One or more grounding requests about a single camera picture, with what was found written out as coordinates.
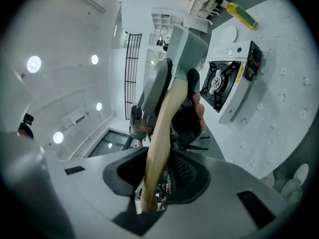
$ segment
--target window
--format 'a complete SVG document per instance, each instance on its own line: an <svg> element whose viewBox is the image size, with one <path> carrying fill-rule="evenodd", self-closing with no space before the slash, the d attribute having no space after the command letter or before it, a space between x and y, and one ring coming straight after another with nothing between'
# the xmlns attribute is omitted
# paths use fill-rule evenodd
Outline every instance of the window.
<svg viewBox="0 0 319 239"><path fill-rule="evenodd" d="M96 145L88 157L103 156L134 148L135 146L133 143L133 138L130 135L110 130Z"/></svg>

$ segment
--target round ceiling light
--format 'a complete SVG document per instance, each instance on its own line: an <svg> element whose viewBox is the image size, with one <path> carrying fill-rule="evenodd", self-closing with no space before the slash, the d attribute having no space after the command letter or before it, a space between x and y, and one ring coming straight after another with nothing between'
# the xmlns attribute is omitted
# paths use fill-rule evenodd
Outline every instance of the round ceiling light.
<svg viewBox="0 0 319 239"><path fill-rule="evenodd" d="M63 134L61 132L57 132L53 135L53 141L55 143L61 143L63 141Z"/></svg>
<svg viewBox="0 0 319 239"><path fill-rule="evenodd" d="M96 110L100 111L102 109L102 104L101 103L97 103L96 104Z"/></svg>
<svg viewBox="0 0 319 239"><path fill-rule="evenodd" d="M41 59L38 56L32 56L29 58L26 67L29 72L36 73L41 67Z"/></svg>
<svg viewBox="0 0 319 239"><path fill-rule="evenodd" d="M91 62L92 62L93 65L96 65L99 62L98 56L97 55L93 55L91 57Z"/></svg>

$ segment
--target white table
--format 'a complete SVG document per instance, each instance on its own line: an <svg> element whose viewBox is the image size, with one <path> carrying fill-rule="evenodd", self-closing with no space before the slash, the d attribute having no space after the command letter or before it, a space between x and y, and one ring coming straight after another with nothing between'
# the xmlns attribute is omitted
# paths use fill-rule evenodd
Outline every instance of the white table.
<svg viewBox="0 0 319 239"><path fill-rule="evenodd" d="M289 157L312 124L319 107L319 62L313 37L289 0L268 0L247 11L259 23L258 29L251 31L235 18L214 29L199 72L202 87L210 51L220 45L223 30L233 25L237 42L251 39L263 51L251 90L226 125L218 124L213 108L204 99L201 102L206 125L225 160L260 179Z"/></svg>

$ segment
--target shelf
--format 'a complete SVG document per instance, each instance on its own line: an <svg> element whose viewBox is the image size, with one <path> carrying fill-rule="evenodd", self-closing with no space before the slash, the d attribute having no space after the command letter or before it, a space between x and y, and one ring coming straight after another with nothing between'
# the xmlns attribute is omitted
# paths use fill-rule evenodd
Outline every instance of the shelf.
<svg viewBox="0 0 319 239"><path fill-rule="evenodd" d="M160 24L160 19L153 18L153 23L154 24Z"/></svg>
<svg viewBox="0 0 319 239"><path fill-rule="evenodd" d="M164 15L164 14L161 14L160 17L161 17L162 19L169 19L169 16Z"/></svg>
<svg viewBox="0 0 319 239"><path fill-rule="evenodd" d="M167 25L168 25L168 24L169 24L169 20L168 20L168 19L162 19L162 20L161 20L161 23L162 23L162 24L167 24Z"/></svg>

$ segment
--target wooden stick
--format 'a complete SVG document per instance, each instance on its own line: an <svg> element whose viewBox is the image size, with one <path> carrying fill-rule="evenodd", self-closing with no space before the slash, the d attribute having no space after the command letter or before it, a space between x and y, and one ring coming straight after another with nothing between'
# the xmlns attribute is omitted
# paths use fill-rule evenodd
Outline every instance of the wooden stick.
<svg viewBox="0 0 319 239"><path fill-rule="evenodd" d="M159 111L148 156L142 190L141 209L154 212L158 205L155 198L159 178L166 166L170 149L170 123L187 96L187 81L176 78L167 91Z"/></svg>

